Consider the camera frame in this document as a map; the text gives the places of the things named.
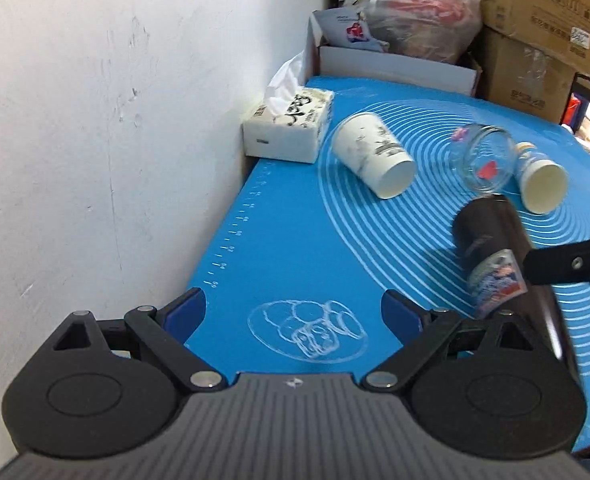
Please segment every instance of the tissue pack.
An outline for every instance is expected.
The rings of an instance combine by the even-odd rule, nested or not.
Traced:
[[[246,155],[312,164],[332,117],[333,92],[303,88],[283,115],[262,104],[243,124]]]

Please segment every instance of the paper cup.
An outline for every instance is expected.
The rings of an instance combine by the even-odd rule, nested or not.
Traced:
[[[530,142],[517,145],[519,158],[515,176],[522,192],[522,202],[535,214],[546,214],[559,206],[568,191],[568,175]]]
[[[415,161],[377,114],[364,112],[342,121],[332,148],[379,198],[399,195],[415,177]]]

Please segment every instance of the blue table surface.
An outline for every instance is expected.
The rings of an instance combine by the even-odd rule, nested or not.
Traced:
[[[473,198],[448,163],[450,135],[495,124],[533,142],[570,175],[564,203],[536,216],[514,200],[538,247],[590,238],[590,155],[561,127],[459,94],[319,76],[335,92],[315,164],[261,160],[214,235],[190,286],[206,317],[185,345],[233,380],[238,372],[352,372],[357,380],[400,348],[381,320],[387,288],[425,308],[472,313],[451,222]],[[333,155],[344,118],[378,113],[417,162],[413,184],[379,200]],[[556,286],[588,399],[577,448],[590,446],[590,285]]]

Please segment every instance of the dark bottle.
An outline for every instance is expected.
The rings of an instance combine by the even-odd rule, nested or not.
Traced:
[[[575,351],[550,285],[531,285],[524,257],[533,248],[513,204],[491,194],[469,202],[453,220],[453,239],[478,317],[500,308],[520,314],[579,382]]]

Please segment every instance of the white tissue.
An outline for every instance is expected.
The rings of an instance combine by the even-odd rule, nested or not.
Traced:
[[[301,92],[304,52],[284,63],[268,83],[264,92],[264,104],[274,116],[284,115],[295,96]]]

